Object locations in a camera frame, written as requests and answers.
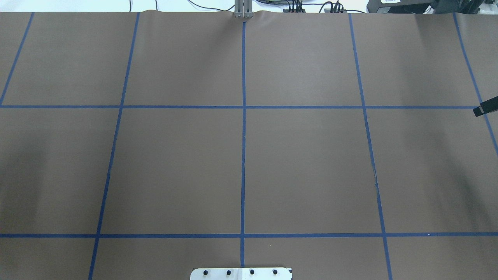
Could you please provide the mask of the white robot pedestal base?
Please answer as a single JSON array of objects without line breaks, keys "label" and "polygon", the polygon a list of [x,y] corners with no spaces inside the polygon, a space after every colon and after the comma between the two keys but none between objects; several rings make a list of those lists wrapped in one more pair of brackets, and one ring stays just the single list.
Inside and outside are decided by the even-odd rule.
[{"label": "white robot pedestal base", "polygon": [[291,268],[199,268],[190,274],[191,280],[292,280]]}]

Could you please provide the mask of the black device top right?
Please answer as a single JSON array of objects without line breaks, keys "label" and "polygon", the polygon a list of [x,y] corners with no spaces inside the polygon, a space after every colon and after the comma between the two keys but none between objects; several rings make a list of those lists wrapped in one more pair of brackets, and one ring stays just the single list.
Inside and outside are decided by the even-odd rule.
[{"label": "black device top right", "polygon": [[496,0],[369,0],[370,14],[497,14]]}]

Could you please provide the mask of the aluminium frame post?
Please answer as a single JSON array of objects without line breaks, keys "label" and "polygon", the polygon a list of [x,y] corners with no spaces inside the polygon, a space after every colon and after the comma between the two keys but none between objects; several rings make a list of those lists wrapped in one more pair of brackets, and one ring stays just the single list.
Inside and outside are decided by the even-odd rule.
[{"label": "aluminium frame post", "polygon": [[235,0],[234,3],[235,18],[249,19],[254,16],[252,0]]}]

